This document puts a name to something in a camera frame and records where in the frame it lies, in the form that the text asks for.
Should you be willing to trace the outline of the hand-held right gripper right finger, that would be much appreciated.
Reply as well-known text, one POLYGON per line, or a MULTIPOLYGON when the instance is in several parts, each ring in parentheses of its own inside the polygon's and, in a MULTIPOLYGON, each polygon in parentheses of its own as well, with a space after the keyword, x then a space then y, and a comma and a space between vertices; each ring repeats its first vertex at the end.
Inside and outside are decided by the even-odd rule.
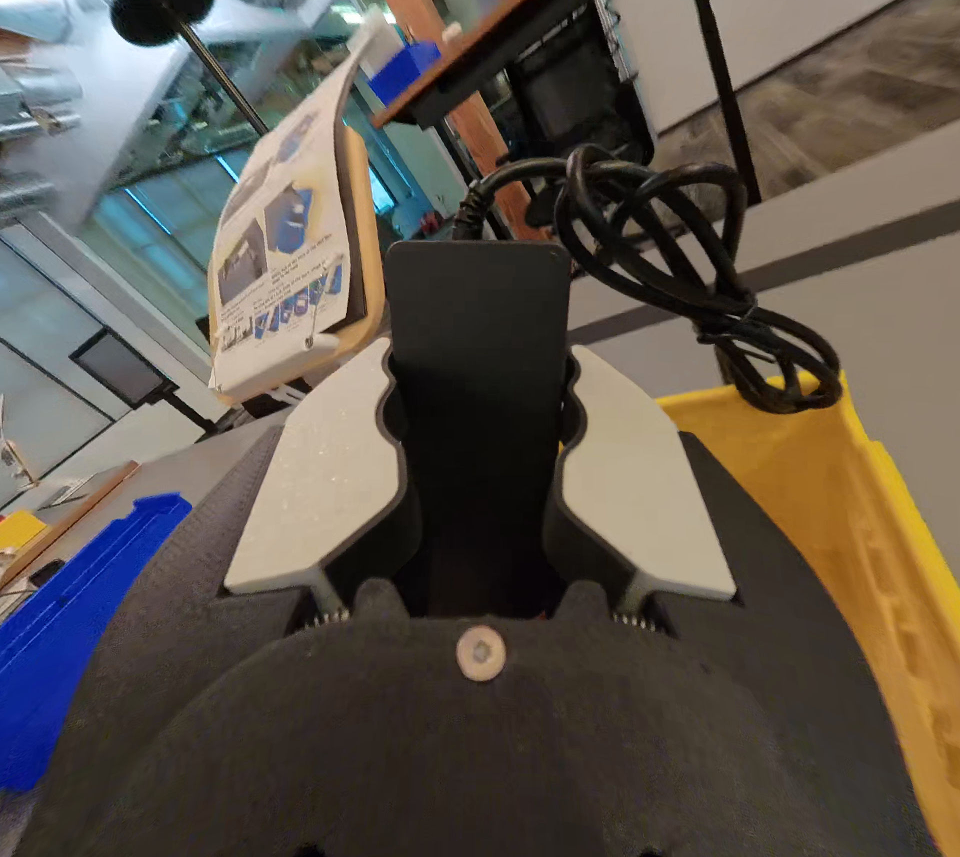
POLYGON ((730 603, 738 586, 677 425, 659 403, 575 345, 544 509, 548 562, 593 582, 613 615, 638 619, 655 594, 730 603))

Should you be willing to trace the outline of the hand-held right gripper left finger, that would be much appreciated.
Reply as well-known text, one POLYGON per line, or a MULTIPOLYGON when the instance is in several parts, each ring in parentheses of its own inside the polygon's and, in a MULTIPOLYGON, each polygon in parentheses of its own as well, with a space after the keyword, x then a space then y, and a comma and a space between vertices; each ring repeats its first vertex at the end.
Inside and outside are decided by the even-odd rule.
POLYGON ((376 339, 294 408, 225 571, 231 595, 305 589, 332 617, 414 558, 423 514, 391 355, 376 339))

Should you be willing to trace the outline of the large yellow plastic bin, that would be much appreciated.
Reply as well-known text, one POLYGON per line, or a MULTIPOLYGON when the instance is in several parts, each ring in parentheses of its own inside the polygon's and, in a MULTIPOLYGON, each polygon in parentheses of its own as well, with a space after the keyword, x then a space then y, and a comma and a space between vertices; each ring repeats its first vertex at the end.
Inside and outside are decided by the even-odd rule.
POLYGON ((959 591, 847 387, 792 416, 730 387, 661 397, 811 566, 852 631, 891 715, 933 842, 959 854, 959 591))

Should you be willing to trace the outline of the black power adapter brick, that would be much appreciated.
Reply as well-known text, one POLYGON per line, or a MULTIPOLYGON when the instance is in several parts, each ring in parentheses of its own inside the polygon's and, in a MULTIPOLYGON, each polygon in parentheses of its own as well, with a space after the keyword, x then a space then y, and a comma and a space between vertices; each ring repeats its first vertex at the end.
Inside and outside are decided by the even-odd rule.
POLYGON ((390 368, 422 537, 415 615, 535 619, 565 584, 543 521, 567 381, 569 260, 554 244, 394 244, 390 368))

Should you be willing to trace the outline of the black monitor on stand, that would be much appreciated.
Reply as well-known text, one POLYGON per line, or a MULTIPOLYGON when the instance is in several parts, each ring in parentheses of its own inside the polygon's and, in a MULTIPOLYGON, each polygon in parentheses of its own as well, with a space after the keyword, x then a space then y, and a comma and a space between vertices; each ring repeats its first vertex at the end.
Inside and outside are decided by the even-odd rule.
POLYGON ((214 421, 180 398, 180 386, 172 378, 106 326, 72 351, 68 359, 132 411, 166 403, 204 434, 219 433, 214 421))

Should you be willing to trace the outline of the wooden desk divider strip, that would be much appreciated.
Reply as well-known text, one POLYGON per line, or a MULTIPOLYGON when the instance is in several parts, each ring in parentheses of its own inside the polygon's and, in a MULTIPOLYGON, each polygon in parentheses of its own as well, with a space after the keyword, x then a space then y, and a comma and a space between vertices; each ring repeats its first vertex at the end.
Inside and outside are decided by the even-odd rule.
POLYGON ((54 543, 89 515, 99 504, 108 499, 122 484, 134 476, 140 468, 136 460, 129 460, 110 470, 94 474, 71 492, 51 504, 54 521, 17 549, 9 563, 2 564, 1 588, 5 589, 17 580, 27 568, 54 543))

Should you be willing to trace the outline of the blue plastic bin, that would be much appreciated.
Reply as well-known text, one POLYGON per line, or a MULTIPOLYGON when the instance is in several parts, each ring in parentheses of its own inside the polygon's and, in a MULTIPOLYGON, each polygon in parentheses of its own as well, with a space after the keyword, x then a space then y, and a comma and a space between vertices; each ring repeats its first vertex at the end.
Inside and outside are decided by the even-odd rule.
POLYGON ((114 613, 191 510, 177 492, 137 499, 2 623, 2 790, 38 784, 114 613))

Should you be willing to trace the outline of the small yellow bin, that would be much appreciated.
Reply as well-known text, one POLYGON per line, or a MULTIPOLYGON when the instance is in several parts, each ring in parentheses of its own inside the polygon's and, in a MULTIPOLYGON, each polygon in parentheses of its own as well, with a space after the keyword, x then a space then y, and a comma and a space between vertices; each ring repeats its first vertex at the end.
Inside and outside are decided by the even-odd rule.
POLYGON ((37 516, 27 510, 17 510, 9 515, 1 515, 0 548, 1 554, 14 555, 22 547, 47 529, 37 516))

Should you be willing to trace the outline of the black bulky equipment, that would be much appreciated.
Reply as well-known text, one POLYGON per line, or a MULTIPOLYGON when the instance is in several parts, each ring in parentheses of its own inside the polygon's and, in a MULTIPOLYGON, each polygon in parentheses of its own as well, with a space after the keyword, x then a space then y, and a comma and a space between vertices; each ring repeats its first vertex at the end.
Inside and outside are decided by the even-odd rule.
POLYGON ((654 137, 634 79, 621 79, 593 6, 552 28, 504 67, 519 114, 511 159, 565 157, 595 144, 641 165, 654 137))

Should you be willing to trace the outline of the small blue box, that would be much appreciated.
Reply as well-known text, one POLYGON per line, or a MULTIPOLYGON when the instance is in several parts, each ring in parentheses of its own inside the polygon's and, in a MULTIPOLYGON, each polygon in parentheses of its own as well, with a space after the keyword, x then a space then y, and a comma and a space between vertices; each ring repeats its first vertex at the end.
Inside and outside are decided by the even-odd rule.
POLYGON ((406 44, 369 79, 369 87, 388 107, 440 59, 441 51, 435 42, 406 44))

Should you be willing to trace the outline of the black disc on pole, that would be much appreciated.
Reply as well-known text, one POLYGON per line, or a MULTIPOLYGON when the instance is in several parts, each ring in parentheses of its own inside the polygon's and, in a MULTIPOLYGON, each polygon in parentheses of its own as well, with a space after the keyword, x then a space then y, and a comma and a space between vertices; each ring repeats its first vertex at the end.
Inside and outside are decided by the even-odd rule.
POLYGON ((194 30, 209 16, 214 1, 112 0, 110 23, 126 43, 140 48, 161 47, 181 39, 254 132, 263 136, 269 131, 267 124, 194 30))

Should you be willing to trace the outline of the wooden top table black frame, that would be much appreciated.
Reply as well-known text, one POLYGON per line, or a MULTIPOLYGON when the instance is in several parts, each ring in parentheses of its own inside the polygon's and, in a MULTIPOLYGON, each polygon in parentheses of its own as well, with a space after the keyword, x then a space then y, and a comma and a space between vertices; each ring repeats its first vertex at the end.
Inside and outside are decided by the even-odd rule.
MULTIPOLYGON (((500 0, 482 23, 375 117, 375 125, 397 122, 422 129, 437 125, 483 83, 592 1, 500 0)), ((762 201, 760 184, 714 9, 711 0, 693 4, 727 143, 747 188, 748 204, 754 206, 762 201)))

